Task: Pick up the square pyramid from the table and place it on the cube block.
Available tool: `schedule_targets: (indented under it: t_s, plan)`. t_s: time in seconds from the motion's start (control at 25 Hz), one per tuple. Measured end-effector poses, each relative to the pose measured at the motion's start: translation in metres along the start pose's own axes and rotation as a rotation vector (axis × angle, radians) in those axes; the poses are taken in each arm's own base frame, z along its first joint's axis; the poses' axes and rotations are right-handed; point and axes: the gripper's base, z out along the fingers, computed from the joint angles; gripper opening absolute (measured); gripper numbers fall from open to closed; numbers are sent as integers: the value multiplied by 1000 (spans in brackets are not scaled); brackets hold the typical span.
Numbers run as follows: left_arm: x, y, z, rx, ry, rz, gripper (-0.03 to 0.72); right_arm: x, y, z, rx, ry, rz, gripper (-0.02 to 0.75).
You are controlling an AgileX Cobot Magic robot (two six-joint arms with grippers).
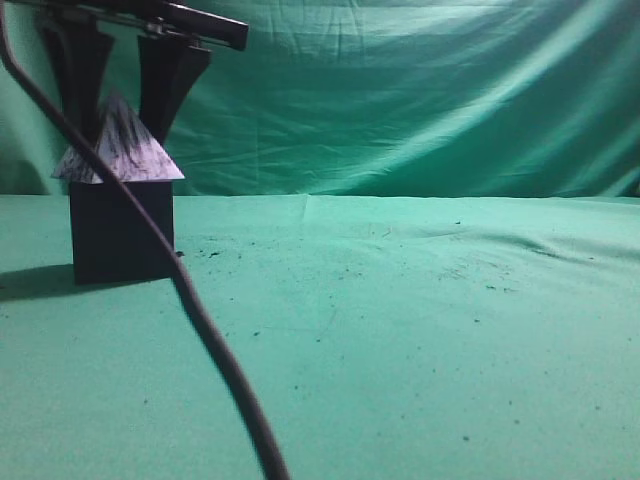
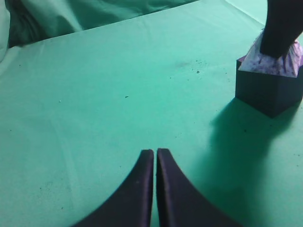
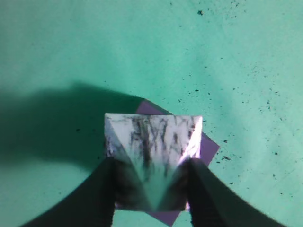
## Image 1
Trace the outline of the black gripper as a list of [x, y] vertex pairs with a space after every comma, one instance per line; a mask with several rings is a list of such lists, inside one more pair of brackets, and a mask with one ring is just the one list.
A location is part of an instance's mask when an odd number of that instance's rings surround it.
[[139, 118], [164, 145], [184, 100], [209, 67], [211, 43], [244, 51], [249, 25], [195, 9], [182, 1], [14, 1], [44, 11], [36, 25], [53, 69], [62, 113], [90, 144], [96, 142], [99, 98], [115, 39], [98, 21], [136, 28], [138, 37]]

